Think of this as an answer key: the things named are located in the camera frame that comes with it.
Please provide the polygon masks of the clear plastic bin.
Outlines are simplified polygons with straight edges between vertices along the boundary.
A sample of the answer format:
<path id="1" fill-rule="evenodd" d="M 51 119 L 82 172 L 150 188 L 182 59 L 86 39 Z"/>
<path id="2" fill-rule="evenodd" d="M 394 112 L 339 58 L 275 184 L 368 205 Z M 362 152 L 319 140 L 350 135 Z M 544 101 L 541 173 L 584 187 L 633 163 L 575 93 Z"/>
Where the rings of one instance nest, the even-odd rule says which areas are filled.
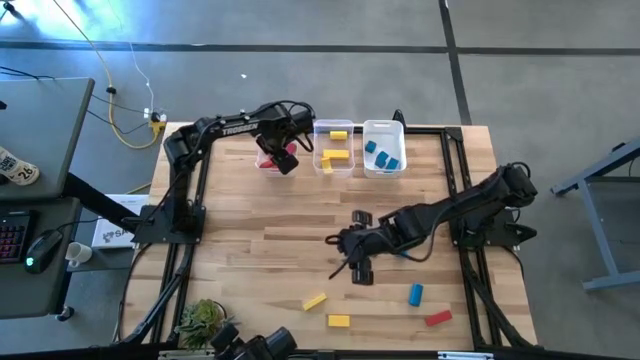
<path id="1" fill-rule="evenodd" d="M 331 131 L 347 131 L 347 140 L 333 141 L 330 139 Z M 346 119 L 318 119 L 313 124 L 313 154 L 312 163 L 316 173 L 321 176 L 349 177 L 355 167 L 354 155 L 354 123 Z M 321 166 L 324 149 L 346 149 L 350 151 L 349 159 L 331 159 L 333 172 L 324 174 Z"/>

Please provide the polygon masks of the dark desk top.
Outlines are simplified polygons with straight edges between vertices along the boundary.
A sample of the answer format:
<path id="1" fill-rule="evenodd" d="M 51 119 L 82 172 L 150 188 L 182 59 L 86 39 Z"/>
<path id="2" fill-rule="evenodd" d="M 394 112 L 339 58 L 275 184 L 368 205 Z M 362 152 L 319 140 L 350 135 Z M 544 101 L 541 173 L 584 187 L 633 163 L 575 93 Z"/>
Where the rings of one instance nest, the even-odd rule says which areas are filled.
<path id="1" fill-rule="evenodd" d="M 35 212 L 28 248 L 46 230 L 60 230 L 63 239 L 53 260 L 40 274 L 26 272 L 26 253 L 19 263 L 0 264 L 0 320 L 54 315 L 64 322 L 75 313 L 65 304 L 71 279 L 65 253 L 75 234 L 81 205 L 75 199 L 0 203 L 0 212 L 27 210 Z"/>

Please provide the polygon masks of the yellow power plug adapter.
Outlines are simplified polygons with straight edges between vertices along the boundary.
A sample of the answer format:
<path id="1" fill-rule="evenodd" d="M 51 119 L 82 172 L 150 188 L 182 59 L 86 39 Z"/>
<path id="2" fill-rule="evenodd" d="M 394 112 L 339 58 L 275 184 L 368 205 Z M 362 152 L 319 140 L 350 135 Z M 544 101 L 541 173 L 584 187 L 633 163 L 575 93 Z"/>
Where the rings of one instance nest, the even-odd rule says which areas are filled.
<path id="1" fill-rule="evenodd" d="M 154 135 L 159 135 L 166 128 L 167 115 L 163 111 L 152 111 L 145 108 L 144 118 L 148 120 L 148 125 Z"/>

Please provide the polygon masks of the black table frame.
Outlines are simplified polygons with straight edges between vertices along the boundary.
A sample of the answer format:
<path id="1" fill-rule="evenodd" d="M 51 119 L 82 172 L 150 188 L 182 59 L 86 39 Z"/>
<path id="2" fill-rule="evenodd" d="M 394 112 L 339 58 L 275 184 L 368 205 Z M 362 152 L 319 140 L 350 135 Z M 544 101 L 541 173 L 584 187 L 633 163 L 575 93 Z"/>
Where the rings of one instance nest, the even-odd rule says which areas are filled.
<path id="1" fill-rule="evenodd" d="M 349 177 L 321 176 L 312 155 L 300 153 L 292 177 L 265 177 L 256 167 L 255 141 L 240 135 L 213 144 L 204 185 L 194 193 L 206 208 L 201 241 L 181 292 L 166 306 L 147 343 L 169 338 L 183 305 L 219 302 L 249 338 L 288 328 L 303 349 L 470 350 L 506 344 L 478 296 L 464 281 L 454 227 L 441 225 L 434 245 L 410 256 L 373 259 L 374 284 L 355 285 L 341 255 L 325 243 L 347 227 L 356 209 L 383 216 L 399 207 L 435 202 L 480 182 L 496 160 L 484 126 L 415 126 L 406 138 L 408 167 L 395 179 L 363 172 L 356 140 Z M 424 287 L 419 307 L 408 304 L 412 284 Z M 327 300 L 309 311 L 302 303 Z M 453 318 L 428 327 L 425 318 L 450 310 Z M 330 314 L 349 315 L 348 328 L 327 326 Z"/>

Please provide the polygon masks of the white bracket strip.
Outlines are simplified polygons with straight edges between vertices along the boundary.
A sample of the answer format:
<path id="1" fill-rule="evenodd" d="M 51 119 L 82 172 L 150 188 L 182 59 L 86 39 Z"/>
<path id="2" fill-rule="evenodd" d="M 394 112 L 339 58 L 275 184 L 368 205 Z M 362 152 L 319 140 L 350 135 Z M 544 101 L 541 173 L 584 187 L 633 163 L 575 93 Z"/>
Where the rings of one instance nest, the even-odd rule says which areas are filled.
<path id="1" fill-rule="evenodd" d="M 210 350 L 166 350 L 160 351 L 157 360 L 215 360 Z"/>
<path id="2" fill-rule="evenodd" d="M 492 353 L 439 351 L 438 360 L 495 360 Z"/>

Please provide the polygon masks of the white plastic bin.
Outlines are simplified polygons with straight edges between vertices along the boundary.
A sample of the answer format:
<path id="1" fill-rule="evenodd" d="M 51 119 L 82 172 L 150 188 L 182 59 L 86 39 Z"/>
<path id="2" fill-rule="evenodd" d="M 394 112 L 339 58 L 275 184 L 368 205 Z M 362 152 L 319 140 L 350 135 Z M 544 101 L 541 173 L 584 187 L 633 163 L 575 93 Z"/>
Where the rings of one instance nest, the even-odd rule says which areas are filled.
<path id="1" fill-rule="evenodd" d="M 364 151 L 369 141 L 377 144 L 373 154 Z M 407 168 L 404 126 L 397 120 L 367 120 L 362 125 L 363 167 L 367 178 L 398 178 Z M 385 151 L 389 158 L 384 168 L 375 166 L 375 159 L 379 152 Z M 399 161 L 396 170 L 387 170 L 391 158 Z"/>
<path id="2" fill-rule="evenodd" d="M 260 169 L 257 166 L 259 158 L 271 158 L 275 152 L 284 149 L 290 142 L 296 142 L 294 130 L 295 125 L 291 120 L 271 121 L 258 126 L 258 129 L 254 133 L 254 140 L 258 147 L 255 167 L 265 177 L 292 177 L 294 175 L 295 169 L 288 175 L 282 175 L 277 167 L 273 169 Z"/>

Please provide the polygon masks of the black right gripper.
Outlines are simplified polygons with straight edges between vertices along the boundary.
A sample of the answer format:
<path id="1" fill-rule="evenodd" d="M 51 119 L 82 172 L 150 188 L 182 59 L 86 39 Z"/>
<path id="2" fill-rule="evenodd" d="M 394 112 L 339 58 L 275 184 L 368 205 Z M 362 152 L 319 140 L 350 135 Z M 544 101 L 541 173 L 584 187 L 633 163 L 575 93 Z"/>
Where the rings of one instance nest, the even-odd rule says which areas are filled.
<path id="1" fill-rule="evenodd" d="M 374 284 L 374 272 L 369 257 L 383 253 L 399 254 L 399 232 L 388 222 L 367 228 L 373 223 L 373 215 L 369 212 L 354 210 L 351 216 L 354 224 L 338 233 L 338 251 L 351 262 L 352 283 L 370 286 Z"/>

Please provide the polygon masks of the black backlit keyboard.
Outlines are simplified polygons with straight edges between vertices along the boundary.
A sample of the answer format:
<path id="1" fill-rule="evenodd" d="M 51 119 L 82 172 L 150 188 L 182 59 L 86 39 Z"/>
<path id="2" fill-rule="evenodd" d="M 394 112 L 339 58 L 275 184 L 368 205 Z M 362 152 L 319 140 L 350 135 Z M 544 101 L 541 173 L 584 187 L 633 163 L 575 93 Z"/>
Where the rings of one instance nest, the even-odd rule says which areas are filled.
<path id="1" fill-rule="evenodd" d="M 23 260 L 34 228 L 34 211 L 0 212 L 0 264 Z"/>

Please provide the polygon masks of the grey desk top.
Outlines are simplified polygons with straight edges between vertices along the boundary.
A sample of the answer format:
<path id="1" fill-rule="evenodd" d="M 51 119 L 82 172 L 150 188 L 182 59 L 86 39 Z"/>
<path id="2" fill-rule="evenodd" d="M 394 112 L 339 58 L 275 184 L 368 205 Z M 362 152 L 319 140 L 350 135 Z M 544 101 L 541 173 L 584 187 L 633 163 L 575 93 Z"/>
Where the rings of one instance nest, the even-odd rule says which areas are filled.
<path id="1" fill-rule="evenodd" d="M 91 78 L 0 81 L 0 147 L 40 172 L 28 186 L 0 185 L 0 201 L 62 194 L 94 86 Z"/>

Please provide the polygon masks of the white cup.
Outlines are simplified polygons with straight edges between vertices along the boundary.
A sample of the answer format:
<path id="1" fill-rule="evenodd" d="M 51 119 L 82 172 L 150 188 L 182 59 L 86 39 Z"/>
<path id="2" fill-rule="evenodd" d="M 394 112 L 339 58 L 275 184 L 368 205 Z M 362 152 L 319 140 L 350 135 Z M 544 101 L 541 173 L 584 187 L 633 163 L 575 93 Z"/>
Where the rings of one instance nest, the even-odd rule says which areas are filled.
<path id="1" fill-rule="evenodd" d="M 71 242 L 66 249 L 65 260 L 72 268 L 86 263 L 93 255 L 92 248 L 79 242 Z"/>

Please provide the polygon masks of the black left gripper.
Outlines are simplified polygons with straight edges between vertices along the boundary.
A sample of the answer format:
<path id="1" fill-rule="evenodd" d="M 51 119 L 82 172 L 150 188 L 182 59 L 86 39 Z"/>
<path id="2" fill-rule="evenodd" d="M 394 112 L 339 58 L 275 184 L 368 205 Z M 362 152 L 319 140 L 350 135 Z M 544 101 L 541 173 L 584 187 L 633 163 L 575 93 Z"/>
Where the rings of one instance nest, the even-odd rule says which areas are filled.
<path id="1" fill-rule="evenodd" d="M 309 137 L 313 130 L 313 107 L 306 102 L 271 102 L 257 112 L 257 144 L 264 152 L 274 153 L 271 161 L 282 175 L 288 175 L 299 161 L 283 148 L 297 141 L 307 152 L 313 150 Z"/>

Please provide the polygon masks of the green potted plant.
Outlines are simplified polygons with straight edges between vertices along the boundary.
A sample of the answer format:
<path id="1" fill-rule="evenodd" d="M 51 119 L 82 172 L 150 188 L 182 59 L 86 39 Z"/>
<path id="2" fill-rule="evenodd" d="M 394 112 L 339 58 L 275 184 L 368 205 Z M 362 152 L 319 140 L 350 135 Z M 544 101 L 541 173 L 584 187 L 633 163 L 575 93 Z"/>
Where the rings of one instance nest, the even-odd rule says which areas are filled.
<path id="1" fill-rule="evenodd" d="M 179 335 L 180 345 L 188 350 L 208 347 L 208 343 L 227 323 L 235 321 L 226 309 L 212 299 L 201 299 L 186 305 L 180 324 L 174 328 Z"/>

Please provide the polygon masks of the blue-grey table frame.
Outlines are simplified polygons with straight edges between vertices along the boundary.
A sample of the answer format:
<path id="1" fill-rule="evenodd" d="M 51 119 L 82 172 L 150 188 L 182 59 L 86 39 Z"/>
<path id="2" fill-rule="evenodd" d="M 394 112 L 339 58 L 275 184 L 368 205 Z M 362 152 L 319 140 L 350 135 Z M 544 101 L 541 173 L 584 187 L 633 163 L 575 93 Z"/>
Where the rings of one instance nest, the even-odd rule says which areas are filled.
<path id="1" fill-rule="evenodd" d="M 557 197 L 576 190 L 595 235 L 607 274 L 582 283 L 586 291 L 640 284 L 640 269 L 621 271 L 610 243 L 640 245 L 640 176 L 613 176 L 625 164 L 640 164 L 640 136 L 616 145 L 604 158 L 550 188 Z"/>

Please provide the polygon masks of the white printed box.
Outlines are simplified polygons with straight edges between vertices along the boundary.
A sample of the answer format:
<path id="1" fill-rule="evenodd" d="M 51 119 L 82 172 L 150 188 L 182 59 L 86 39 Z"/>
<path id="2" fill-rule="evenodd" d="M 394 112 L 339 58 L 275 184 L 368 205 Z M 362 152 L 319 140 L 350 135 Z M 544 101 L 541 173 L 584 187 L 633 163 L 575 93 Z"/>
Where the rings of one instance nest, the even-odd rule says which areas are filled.
<path id="1" fill-rule="evenodd" d="M 107 194 L 107 197 L 123 205 L 128 210 L 140 214 L 141 208 L 148 203 L 147 194 Z M 96 249 L 135 248 L 134 235 L 108 220 L 96 222 L 91 246 Z"/>

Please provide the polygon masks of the black computer mouse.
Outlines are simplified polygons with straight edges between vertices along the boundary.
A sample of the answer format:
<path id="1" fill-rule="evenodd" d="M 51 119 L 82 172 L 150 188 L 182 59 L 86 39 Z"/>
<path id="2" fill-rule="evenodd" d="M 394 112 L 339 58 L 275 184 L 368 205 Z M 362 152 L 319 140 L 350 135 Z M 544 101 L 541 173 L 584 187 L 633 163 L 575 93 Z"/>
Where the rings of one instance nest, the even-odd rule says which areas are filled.
<path id="1" fill-rule="evenodd" d="M 50 229 L 42 232 L 26 252 L 24 268 L 27 273 L 40 274 L 44 272 L 51 261 L 63 239 L 60 230 Z"/>

